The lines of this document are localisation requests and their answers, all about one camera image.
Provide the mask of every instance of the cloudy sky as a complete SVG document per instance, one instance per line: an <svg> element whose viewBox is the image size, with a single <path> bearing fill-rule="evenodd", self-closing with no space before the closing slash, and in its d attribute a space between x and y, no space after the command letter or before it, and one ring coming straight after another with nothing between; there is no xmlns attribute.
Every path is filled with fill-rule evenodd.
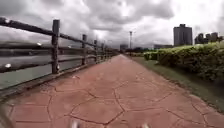
<svg viewBox="0 0 224 128"><path fill-rule="evenodd" d="M60 19L61 32L128 42L172 44L173 27L185 23L194 35L217 31L224 35L224 0L0 0L0 16L51 29ZM1 39L43 39L38 34L0 27Z"/></svg>

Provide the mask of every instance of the river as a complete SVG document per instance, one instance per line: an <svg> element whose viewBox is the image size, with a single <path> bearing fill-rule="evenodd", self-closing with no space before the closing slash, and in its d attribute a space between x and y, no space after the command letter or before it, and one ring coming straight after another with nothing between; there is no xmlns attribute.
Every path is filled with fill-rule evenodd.
<svg viewBox="0 0 224 128"><path fill-rule="evenodd" d="M61 55L59 59L69 59L77 56L74 55ZM21 61L48 61L50 56L20 56L20 57L0 57L0 65L19 63ZM60 63L60 70L76 67L81 64L79 61L63 62ZM40 66L35 68L28 68L17 70L14 72L0 73L0 89L17 85L44 75L51 74L51 65Z"/></svg>

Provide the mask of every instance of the green shrub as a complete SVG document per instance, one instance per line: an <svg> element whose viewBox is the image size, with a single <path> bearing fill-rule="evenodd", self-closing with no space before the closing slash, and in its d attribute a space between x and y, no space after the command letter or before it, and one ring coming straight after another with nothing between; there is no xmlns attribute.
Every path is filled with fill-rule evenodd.
<svg viewBox="0 0 224 128"><path fill-rule="evenodd" d="M145 60L157 60L158 59L158 52L157 51L148 51L144 53Z"/></svg>
<svg viewBox="0 0 224 128"><path fill-rule="evenodd" d="M150 59L149 54L148 53L144 53L144 58L145 58L145 60L148 61Z"/></svg>
<svg viewBox="0 0 224 128"><path fill-rule="evenodd" d="M216 81L224 79L224 44L183 46L158 51L160 64L178 67L199 77Z"/></svg>

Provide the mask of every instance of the fence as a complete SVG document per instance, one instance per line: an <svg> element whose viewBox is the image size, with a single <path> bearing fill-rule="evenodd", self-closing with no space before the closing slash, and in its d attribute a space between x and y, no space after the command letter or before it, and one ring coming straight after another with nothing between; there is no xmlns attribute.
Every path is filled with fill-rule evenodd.
<svg viewBox="0 0 224 128"><path fill-rule="evenodd" d="M0 44L0 51L1 50L32 50L38 52L39 50L47 50L51 55L51 60L45 62L20 62L20 63L10 63L0 66L0 73L5 72L12 72L16 70L26 69L26 68L33 68L37 66L44 66L51 64L52 73L49 79L54 79L55 76L59 76L64 73L64 71L59 70L59 63L61 62L69 62L80 60L81 64L79 67L85 67L89 64L87 63L88 59L94 59L97 63L101 60L105 60L108 57L111 57L116 54L114 49L108 48L106 45L97 42L94 40L94 43L87 42L87 35L83 34L82 39L77 39L69 35L65 35L60 33L60 21L53 20L52 30L47 30L43 28L39 28L36 26L24 24L18 21L9 20L3 17L0 17L0 26L25 30L29 32L39 33L47 36L51 36L51 45L44 45L40 43L36 44ZM59 38L70 40L74 43L81 44L80 48L75 48L72 46L59 46ZM59 53L69 52L69 55L80 55L79 57L69 58L69 59L59 59Z"/></svg>

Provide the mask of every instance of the paved path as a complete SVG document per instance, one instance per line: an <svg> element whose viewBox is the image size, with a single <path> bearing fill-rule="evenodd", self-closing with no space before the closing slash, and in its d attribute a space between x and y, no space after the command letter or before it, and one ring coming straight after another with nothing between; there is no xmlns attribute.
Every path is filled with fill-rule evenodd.
<svg viewBox="0 0 224 128"><path fill-rule="evenodd" d="M11 100L16 128L224 128L198 97L119 55Z"/></svg>

